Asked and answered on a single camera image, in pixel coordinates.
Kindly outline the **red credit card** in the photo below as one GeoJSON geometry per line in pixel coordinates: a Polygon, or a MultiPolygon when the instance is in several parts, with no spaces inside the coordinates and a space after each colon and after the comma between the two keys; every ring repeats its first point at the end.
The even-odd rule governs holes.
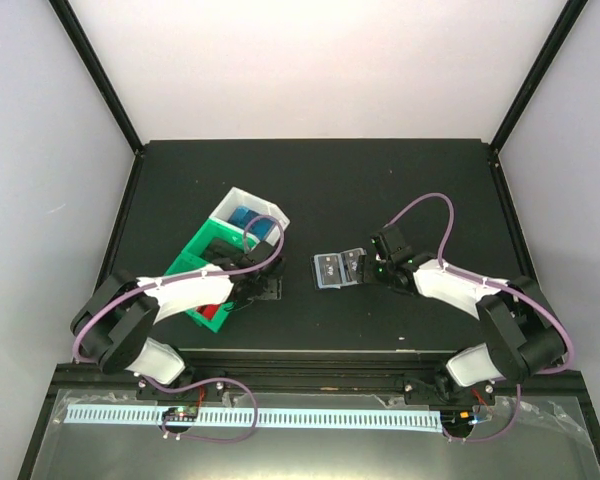
{"type": "Polygon", "coordinates": [[[198,307],[196,312],[205,320],[211,321],[220,308],[220,305],[204,305],[198,307]]]}

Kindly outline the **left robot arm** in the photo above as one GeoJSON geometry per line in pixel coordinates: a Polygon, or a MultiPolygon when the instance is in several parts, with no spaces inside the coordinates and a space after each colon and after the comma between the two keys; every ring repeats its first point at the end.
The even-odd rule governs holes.
{"type": "Polygon", "coordinates": [[[223,258],[167,277],[111,275],[72,320],[73,359],[107,375],[129,371],[159,383],[173,399],[187,397],[193,372],[176,348],[151,337],[152,329],[187,310],[255,296],[260,278],[280,264],[282,248],[282,241],[260,242],[239,260],[223,258]]]}

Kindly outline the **black VIP card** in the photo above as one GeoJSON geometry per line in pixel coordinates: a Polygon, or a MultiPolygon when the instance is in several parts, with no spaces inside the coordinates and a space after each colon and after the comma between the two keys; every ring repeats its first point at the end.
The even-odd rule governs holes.
{"type": "Polygon", "coordinates": [[[363,248],[354,248],[341,253],[341,258],[344,268],[344,276],[347,284],[358,283],[358,264],[361,256],[364,256],[366,251],[363,248]]]}
{"type": "Polygon", "coordinates": [[[320,254],[314,257],[316,281],[319,289],[340,288],[343,285],[338,254],[320,254]]]}

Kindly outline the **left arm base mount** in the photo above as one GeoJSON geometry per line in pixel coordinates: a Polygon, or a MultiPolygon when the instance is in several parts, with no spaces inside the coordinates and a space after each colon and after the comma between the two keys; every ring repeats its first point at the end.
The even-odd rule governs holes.
{"type": "MultiPolygon", "coordinates": [[[[206,384],[196,389],[188,389],[177,393],[167,393],[153,386],[144,376],[139,373],[133,373],[138,381],[137,398],[141,400],[156,400],[156,401],[202,401],[219,400],[224,392],[227,383],[225,381],[216,380],[211,384],[206,384]]],[[[182,389],[190,384],[200,382],[216,377],[226,377],[227,372],[215,367],[186,367],[180,375],[170,384],[164,385],[166,389],[182,389]]]]}

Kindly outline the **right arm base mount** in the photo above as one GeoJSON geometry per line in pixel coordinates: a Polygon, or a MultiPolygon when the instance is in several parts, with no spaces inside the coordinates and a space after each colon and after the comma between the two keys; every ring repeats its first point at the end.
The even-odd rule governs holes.
{"type": "Polygon", "coordinates": [[[481,381],[465,387],[457,384],[441,370],[409,371],[402,377],[402,391],[408,403],[430,406],[471,406],[477,399],[473,390],[484,393],[491,381],[481,381]]]}

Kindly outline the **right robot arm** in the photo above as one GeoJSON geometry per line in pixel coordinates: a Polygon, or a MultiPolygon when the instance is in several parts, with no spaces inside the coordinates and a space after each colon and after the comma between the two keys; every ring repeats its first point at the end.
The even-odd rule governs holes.
{"type": "Polygon", "coordinates": [[[479,383],[520,384],[566,368],[572,342],[534,280],[492,279],[431,253],[415,254],[394,225],[372,235],[371,243],[375,253],[357,261],[359,283],[437,300],[479,322],[483,342],[454,354],[434,375],[441,400],[459,402],[479,383]]]}

